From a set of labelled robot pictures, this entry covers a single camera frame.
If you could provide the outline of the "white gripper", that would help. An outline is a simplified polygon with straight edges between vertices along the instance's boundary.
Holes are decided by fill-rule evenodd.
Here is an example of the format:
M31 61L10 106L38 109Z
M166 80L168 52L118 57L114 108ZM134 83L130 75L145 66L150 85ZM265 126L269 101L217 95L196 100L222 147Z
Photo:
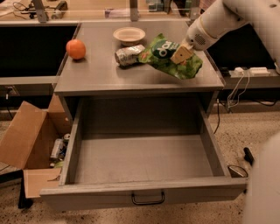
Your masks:
M178 47L171 56L171 61L179 64L193 56L193 49L204 51L217 42L215 22L207 16L200 16L188 28L186 44Z

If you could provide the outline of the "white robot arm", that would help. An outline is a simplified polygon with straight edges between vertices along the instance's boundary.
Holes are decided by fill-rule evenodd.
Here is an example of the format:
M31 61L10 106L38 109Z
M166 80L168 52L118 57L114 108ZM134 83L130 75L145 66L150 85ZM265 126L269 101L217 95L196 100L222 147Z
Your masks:
M171 60L178 64L204 51L228 32L252 25L280 73L279 0L215 0L187 28Z

